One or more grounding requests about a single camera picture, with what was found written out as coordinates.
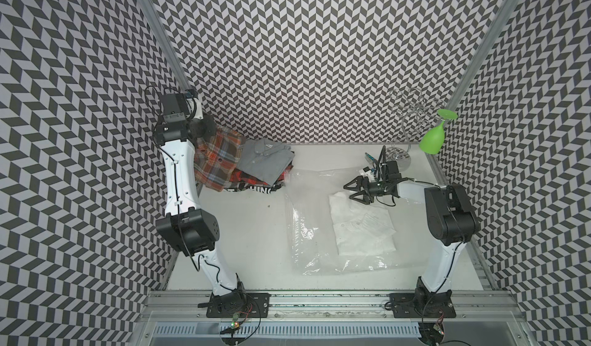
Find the clear plastic vacuum bag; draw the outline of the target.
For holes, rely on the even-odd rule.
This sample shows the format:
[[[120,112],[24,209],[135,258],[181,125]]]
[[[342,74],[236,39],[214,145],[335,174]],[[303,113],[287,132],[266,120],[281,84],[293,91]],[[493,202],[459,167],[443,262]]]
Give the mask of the clear plastic vacuum bag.
[[[344,275],[386,269],[424,269],[435,246],[423,204],[381,197],[370,204],[386,209],[396,230],[396,251],[381,256],[341,256],[330,215],[329,196],[359,176],[357,168],[320,172],[295,169],[286,179],[286,220],[293,266],[303,275]]]

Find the black white plaid shirt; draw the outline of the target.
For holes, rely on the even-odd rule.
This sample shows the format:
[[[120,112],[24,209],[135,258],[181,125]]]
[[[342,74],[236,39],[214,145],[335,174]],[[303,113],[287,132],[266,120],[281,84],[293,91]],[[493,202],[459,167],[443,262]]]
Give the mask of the black white plaid shirt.
[[[225,192],[246,192],[246,191],[254,191],[261,194],[272,194],[274,192],[278,192],[284,186],[283,183],[274,184],[274,185],[252,185],[245,182],[239,182],[232,184],[229,187],[225,187]]]

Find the grey cloth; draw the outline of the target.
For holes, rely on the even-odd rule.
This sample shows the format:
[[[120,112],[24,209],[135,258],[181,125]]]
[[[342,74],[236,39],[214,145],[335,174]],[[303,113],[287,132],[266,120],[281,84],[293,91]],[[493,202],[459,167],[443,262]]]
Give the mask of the grey cloth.
[[[247,139],[236,168],[268,185],[274,185],[294,157],[295,153],[289,145],[267,138]]]

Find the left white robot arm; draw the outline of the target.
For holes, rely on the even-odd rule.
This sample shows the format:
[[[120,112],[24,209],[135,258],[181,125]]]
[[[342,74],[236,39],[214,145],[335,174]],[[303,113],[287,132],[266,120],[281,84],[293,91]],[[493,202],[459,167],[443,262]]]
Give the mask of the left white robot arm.
[[[242,298],[244,287],[238,274],[229,270],[216,248],[220,239],[218,221],[199,200],[193,166],[195,147],[189,131],[189,121],[181,113],[165,115],[155,126],[154,141],[166,173],[166,207],[155,227],[172,249],[205,274],[214,297]]]

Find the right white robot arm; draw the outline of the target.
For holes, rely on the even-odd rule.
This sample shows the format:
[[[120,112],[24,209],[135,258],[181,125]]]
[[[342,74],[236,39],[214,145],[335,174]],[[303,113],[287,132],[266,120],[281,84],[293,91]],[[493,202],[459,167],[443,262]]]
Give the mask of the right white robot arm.
[[[363,176],[354,178],[343,188],[352,192],[353,201],[365,205],[387,195],[424,204],[427,228],[435,246],[425,272],[417,280],[412,300],[416,304],[449,301],[452,274],[460,254],[480,230],[466,189],[461,185],[441,186],[414,178],[370,181]]]

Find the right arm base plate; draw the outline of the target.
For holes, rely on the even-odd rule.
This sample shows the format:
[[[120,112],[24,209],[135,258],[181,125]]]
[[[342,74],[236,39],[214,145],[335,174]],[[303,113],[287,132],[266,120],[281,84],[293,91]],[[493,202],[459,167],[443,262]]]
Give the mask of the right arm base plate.
[[[395,318],[453,319],[457,314],[451,294],[451,291],[435,295],[390,293],[389,307]]]

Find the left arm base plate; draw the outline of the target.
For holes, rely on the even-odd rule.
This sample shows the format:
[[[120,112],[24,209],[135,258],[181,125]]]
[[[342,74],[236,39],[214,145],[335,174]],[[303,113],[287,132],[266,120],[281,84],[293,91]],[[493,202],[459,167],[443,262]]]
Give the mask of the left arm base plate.
[[[270,294],[266,292],[233,292],[218,296],[211,294],[207,303],[199,304],[206,308],[207,318],[232,318],[235,313],[248,318],[267,318],[269,314]]]

